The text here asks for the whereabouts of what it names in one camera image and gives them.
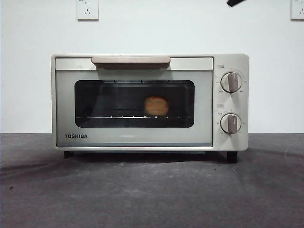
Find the glass window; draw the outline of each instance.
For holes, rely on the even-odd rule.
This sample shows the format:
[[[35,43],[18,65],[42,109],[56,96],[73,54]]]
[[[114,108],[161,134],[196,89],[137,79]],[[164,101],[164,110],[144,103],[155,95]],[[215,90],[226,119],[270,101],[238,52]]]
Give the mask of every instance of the glass window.
[[[96,81],[75,83],[78,127],[191,127],[192,81]]]

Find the wall socket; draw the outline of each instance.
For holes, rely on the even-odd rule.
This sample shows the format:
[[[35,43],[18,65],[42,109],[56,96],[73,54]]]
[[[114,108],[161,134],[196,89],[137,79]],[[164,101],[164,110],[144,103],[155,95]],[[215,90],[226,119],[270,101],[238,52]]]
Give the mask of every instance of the wall socket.
[[[76,0],[78,20],[98,20],[98,0]]]
[[[304,0],[291,0],[291,20],[304,20]]]

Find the oven foot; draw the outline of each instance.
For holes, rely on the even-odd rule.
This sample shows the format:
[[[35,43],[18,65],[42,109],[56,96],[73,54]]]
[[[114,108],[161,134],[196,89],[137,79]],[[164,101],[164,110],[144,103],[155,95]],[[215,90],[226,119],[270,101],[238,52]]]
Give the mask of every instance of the oven foot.
[[[64,151],[64,158],[65,159],[67,159],[67,158],[69,158],[69,157],[71,157],[71,156],[73,156],[74,155],[74,153],[73,152],[70,152],[70,151]]]
[[[227,151],[227,161],[229,163],[237,163],[238,161],[237,151]]]

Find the bread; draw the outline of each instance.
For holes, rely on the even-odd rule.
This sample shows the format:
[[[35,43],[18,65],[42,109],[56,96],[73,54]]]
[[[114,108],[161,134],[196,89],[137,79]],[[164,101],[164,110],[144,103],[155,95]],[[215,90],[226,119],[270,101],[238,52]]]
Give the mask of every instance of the bread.
[[[149,96],[144,101],[144,110],[147,115],[164,116],[168,113],[169,104],[160,96]]]

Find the control knob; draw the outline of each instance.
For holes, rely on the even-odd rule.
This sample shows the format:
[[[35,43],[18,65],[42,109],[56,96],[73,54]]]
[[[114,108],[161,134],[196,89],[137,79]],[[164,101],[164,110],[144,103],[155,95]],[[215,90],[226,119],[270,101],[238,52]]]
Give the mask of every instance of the control knob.
[[[220,85],[226,92],[234,93],[240,89],[242,85],[242,78],[238,73],[230,72],[222,77]]]
[[[235,114],[226,114],[220,120],[220,126],[224,132],[235,134],[241,128],[241,120]]]

